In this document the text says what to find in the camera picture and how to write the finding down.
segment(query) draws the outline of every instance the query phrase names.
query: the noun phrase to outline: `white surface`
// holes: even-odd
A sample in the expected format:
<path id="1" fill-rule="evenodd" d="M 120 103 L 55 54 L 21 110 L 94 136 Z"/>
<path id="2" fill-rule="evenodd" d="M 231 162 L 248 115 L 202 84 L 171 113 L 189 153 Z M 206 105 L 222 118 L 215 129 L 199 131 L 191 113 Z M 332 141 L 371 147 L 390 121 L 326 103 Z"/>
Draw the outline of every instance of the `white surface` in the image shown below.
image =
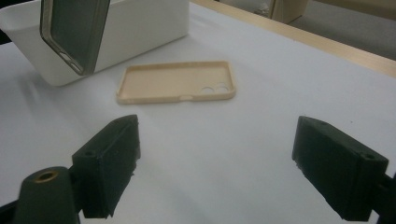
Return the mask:
<path id="1" fill-rule="evenodd" d="M 118 105 L 124 68 L 226 60 L 228 101 Z M 347 223 L 291 159 L 297 118 L 322 119 L 390 159 L 396 79 L 191 4 L 187 37 L 62 88 L 0 46 L 0 204 L 111 120 L 139 117 L 142 159 L 113 218 L 83 223 Z M 371 223 L 376 222 L 373 213 Z"/>
<path id="2" fill-rule="evenodd" d="M 62 86 L 80 79 L 42 40 L 40 8 L 41 1 L 3 8 L 0 29 L 50 85 Z M 186 35 L 188 9 L 189 0 L 112 1 L 95 72 Z"/>

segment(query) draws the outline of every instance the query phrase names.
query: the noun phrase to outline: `white table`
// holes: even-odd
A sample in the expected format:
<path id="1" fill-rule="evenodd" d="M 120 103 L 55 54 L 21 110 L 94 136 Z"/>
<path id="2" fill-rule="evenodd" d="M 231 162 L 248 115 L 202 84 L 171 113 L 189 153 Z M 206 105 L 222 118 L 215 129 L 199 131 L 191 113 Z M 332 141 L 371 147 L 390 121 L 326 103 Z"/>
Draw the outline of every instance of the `white table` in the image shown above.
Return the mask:
<path id="1" fill-rule="evenodd" d="M 126 66 L 211 60 L 232 65 L 233 99 L 116 103 Z M 18 198 L 29 174 L 71 166 L 111 120 L 137 114 L 142 158 L 115 216 L 82 223 L 345 223 L 291 159 L 301 115 L 348 133 L 396 172 L 395 78 L 195 4 L 187 37 L 61 88 L 2 45 L 0 95 L 0 204 Z"/>

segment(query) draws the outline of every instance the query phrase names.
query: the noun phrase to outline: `beige phone case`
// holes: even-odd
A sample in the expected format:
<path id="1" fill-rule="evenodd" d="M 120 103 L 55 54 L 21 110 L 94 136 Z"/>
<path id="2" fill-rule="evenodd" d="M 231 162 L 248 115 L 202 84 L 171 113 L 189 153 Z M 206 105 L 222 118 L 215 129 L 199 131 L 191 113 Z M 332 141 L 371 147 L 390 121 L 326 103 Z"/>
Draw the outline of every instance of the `beige phone case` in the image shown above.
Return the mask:
<path id="1" fill-rule="evenodd" d="M 162 63 L 131 66 L 117 91 L 120 104 L 225 100 L 235 96 L 227 62 Z"/>

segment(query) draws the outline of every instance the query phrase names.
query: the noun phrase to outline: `white box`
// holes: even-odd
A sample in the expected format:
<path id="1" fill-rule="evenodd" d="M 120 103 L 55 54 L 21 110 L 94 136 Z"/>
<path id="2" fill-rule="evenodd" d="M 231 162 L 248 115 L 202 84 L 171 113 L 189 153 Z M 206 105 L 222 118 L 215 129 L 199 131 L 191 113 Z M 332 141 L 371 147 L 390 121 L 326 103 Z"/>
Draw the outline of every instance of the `white box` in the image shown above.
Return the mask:
<path id="1" fill-rule="evenodd" d="M 111 1 L 95 72 L 180 38 L 189 29 L 189 0 Z M 41 38 L 41 1 L 0 9 L 0 29 L 52 86 L 76 74 Z"/>

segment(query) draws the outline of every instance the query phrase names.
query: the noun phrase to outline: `screw hole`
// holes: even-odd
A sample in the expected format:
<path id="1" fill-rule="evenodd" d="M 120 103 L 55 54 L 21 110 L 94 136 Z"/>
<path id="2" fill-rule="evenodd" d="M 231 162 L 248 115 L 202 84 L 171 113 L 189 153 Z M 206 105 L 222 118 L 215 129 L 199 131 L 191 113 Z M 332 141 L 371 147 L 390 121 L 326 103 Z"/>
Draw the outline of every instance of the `screw hole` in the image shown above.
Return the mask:
<path id="1" fill-rule="evenodd" d="M 37 179 L 35 180 L 35 182 L 37 184 L 48 182 L 48 181 L 51 181 L 52 179 L 54 179 L 57 175 L 58 175 L 58 172 L 56 172 L 56 171 L 47 171 L 47 172 L 40 174 L 37 177 Z"/>

